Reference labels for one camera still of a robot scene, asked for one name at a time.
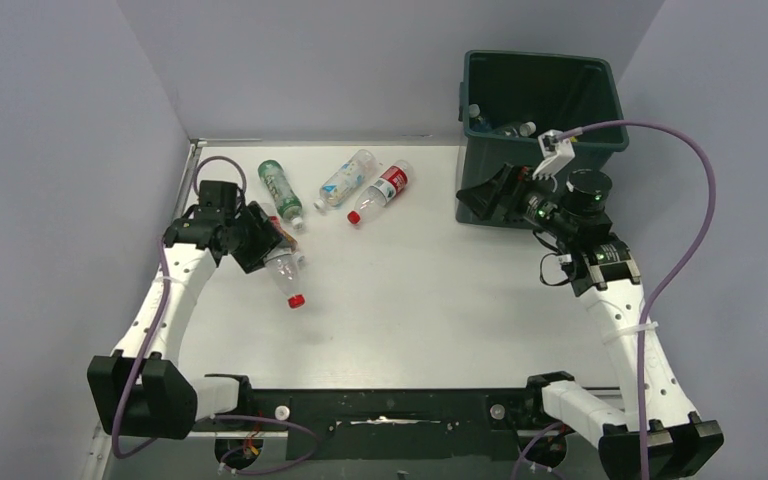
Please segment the blue label water bottle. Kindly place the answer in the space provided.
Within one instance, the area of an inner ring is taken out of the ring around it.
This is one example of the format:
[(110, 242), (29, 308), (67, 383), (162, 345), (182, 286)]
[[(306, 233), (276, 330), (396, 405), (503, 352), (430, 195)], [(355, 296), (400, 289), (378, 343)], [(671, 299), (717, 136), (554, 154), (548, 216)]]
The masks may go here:
[(493, 127), (488, 119), (482, 114), (478, 104), (469, 104), (467, 113), (470, 121), (470, 128), (479, 133), (490, 132)]

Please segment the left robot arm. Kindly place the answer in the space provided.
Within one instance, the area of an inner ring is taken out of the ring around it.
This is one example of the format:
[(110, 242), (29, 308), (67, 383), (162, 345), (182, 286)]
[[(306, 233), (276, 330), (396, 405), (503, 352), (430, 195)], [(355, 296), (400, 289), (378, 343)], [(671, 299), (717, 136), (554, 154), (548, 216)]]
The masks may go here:
[(189, 380), (178, 368), (198, 299), (221, 261), (261, 270), (282, 240), (261, 206), (236, 184), (203, 181), (198, 200), (165, 230), (159, 267), (126, 334), (87, 369), (100, 421), (112, 436), (184, 439), (197, 422), (245, 402), (244, 376)]

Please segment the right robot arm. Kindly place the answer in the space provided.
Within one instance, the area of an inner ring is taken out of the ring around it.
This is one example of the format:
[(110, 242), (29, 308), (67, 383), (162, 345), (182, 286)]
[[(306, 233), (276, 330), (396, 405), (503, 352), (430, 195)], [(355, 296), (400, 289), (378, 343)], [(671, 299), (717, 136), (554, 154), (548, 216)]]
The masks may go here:
[(565, 284), (599, 330), (623, 401), (616, 408), (563, 371), (529, 377), (524, 417), (554, 420), (584, 437), (610, 479), (680, 479), (697, 474), (723, 446), (718, 422), (704, 420), (682, 390), (645, 313), (639, 268), (612, 231), (605, 204), (613, 183), (598, 170), (578, 169), (561, 186), (536, 180), (529, 167), (502, 167), (456, 198), (482, 220), (528, 223), (555, 241), (550, 252)]

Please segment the dark green trash bin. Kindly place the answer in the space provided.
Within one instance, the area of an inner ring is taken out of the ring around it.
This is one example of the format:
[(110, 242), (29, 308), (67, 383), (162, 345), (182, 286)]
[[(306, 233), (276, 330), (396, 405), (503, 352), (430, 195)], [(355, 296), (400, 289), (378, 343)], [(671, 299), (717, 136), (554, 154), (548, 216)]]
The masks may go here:
[(536, 133), (568, 131), (622, 118), (610, 63), (594, 57), (518, 51), (471, 50), (459, 87), (461, 188), (480, 184), (505, 164), (537, 166), (537, 136), (506, 138), (470, 128), (469, 104), (478, 104), (493, 129), (531, 121)]

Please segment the red gold label bottle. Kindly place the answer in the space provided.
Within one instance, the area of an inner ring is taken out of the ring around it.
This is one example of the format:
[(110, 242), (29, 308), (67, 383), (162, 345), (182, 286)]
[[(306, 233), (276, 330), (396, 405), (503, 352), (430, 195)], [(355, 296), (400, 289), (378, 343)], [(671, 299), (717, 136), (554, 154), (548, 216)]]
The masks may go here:
[(298, 241), (283, 228), (276, 207), (271, 203), (261, 203), (261, 208), (269, 217), (277, 231), (283, 236), (284, 240), (281, 243), (281, 247), (289, 249), (296, 261), (298, 263), (303, 263), (305, 260), (305, 255), (302, 252)]

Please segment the green label tea bottle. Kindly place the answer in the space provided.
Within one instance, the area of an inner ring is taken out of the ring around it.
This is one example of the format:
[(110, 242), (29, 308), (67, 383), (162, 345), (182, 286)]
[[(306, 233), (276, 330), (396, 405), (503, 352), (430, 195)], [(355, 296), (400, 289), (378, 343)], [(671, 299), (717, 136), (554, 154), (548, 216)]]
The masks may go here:
[(273, 159), (265, 160), (258, 166), (258, 176), (269, 192), (279, 217), (294, 230), (303, 230), (303, 205), (292, 189), (282, 165)]

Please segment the red label water bottle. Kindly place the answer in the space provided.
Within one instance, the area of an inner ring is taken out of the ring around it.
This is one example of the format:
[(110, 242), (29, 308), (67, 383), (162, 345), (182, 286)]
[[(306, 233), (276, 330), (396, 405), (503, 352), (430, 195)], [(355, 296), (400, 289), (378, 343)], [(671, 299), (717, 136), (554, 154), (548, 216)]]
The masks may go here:
[(360, 226), (378, 218), (415, 177), (414, 168), (406, 160), (398, 160), (387, 168), (357, 198), (347, 214), (352, 226)]

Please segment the white blue label bottle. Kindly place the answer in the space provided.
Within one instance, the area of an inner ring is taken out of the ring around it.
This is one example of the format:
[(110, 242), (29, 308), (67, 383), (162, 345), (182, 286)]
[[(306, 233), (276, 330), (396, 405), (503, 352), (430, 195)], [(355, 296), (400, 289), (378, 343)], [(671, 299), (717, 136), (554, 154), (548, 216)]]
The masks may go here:
[(314, 209), (319, 213), (336, 209), (359, 189), (369, 176), (376, 173), (378, 167), (378, 161), (369, 150), (358, 150), (320, 186), (313, 201)]

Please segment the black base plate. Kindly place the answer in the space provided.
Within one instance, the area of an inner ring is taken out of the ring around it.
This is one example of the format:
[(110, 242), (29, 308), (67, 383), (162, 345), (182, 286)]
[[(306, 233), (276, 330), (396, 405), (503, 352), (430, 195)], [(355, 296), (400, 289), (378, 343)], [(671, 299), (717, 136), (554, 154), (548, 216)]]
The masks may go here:
[(257, 429), (264, 457), (296, 460), (513, 460), (553, 419), (523, 387), (256, 389), (241, 410), (195, 423), (235, 437)]

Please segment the aluminium front rail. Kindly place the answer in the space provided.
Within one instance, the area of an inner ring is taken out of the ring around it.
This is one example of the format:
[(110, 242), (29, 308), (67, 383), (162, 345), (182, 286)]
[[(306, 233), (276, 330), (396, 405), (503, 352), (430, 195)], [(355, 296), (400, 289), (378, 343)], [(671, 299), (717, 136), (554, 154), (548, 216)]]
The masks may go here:
[(228, 397), (198, 400), (192, 391), (185, 391), (168, 399), (139, 392), (133, 400), (116, 393), (98, 394), (94, 397), (104, 431), (112, 436), (130, 436), (152, 439), (183, 440), (192, 432), (253, 431), (257, 427), (267, 429), (297, 430), (312, 437), (323, 435), (332, 427), (340, 426), (393, 426), (425, 427), (455, 424), (441, 411), (417, 410), (402, 413), (351, 413), (348, 401), (343, 398), (349, 391), (335, 392), (337, 409), (316, 407), (313, 402), (325, 400), (330, 394), (325, 390), (295, 390), (294, 395), (309, 394), (302, 406), (291, 409), (287, 402), (278, 403), (265, 416), (259, 408), (266, 404), (267, 392), (251, 392), (234, 389)]

